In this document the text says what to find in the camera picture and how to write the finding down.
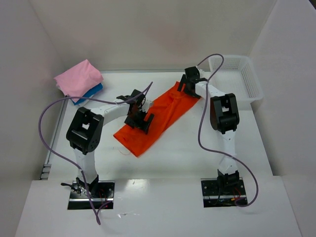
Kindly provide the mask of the orange t shirt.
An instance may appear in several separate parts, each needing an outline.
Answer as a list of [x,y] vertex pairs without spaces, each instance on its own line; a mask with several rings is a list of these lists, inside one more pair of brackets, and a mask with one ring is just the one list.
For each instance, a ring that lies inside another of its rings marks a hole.
[[179,85],[177,81],[154,100],[154,105],[149,109],[154,118],[147,134],[140,129],[124,125],[114,134],[114,138],[136,157],[145,153],[174,122],[199,101],[198,98],[178,91]]

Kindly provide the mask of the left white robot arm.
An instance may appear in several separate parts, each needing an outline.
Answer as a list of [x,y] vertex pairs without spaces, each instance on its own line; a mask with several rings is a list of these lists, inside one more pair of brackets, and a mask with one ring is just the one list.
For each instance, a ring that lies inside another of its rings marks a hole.
[[153,102],[146,102],[144,93],[133,90],[131,95],[118,96],[115,101],[104,106],[77,109],[66,139],[73,148],[79,166],[77,185],[91,196],[99,192],[99,175],[95,167],[95,150],[101,141],[103,126],[126,117],[124,123],[141,134],[148,134],[154,114],[149,112]]

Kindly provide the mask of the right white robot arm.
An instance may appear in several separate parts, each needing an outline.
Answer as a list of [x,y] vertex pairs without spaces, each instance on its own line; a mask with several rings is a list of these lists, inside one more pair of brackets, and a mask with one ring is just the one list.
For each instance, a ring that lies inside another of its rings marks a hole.
[[239,182],[237,162],[232,159],[236,155],[235,135],[239,124],[239,112],[236,96],[233,93],[224,93],[200,76],[197,67],[185,69],[178,91],[194,98],[204,98],[210,103],[210,124],[217,132],[222,146],[222,158],[218,166],[217,186],[219,193],[230,189]]

